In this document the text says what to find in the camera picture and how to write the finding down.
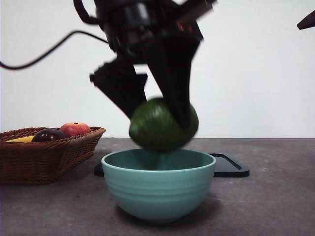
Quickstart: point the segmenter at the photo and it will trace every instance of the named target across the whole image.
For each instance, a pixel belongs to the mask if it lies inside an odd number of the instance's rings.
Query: avocado
[[[190,125],[183,129],[163,98],[142,103],[130,119],[129,135],[146,150],[168,152],[188,143],[198,130],[197,113],[190,105]]]

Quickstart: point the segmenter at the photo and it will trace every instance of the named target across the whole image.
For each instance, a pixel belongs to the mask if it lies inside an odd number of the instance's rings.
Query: ceramic bowl
[[[166,223],[205,199],[216,159],[186,149],[168,154],[132,149],[108,154],[101,162],[108,190],[120,208],[144,221]]]

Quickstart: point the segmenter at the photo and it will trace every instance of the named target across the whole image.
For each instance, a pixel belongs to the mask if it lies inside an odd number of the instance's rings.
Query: banana
[[[29,143],[32,141],[34,135],[33,136],[27,136],[27,137],[22,137],[22,138],[18,138],[18,139],[11,139],[8,140],[7,142],[22,142],[22,143]]]

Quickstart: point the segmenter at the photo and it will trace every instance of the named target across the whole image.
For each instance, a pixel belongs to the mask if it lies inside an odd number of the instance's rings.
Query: black tray
[[[217,160],[213,177],[247,177],[250,175],[250,169],[233,157],[221,153],[209,154]],[[104,176],[101,163],[94,167],[94,175]]]

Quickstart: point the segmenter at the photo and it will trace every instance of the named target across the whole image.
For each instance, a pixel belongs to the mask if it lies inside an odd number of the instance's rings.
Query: white background
[[[94,2],[85,0],[93,14]],[[296,24],[314,0],[220,0],[198,21],[205,40],[192,62],[190,97],[197,137],[315,138],[315,28]],[[81,22],[71,0],[1,0],[1,61],[19,65],[73,29],[105,37]],[[128,118],[94,88],[89,74],[115,54],[76,35],[22,71],[1,70],[1,131],[58,127],[70,121],[127,137]],[[146,66],[148,98],[160,95]]]

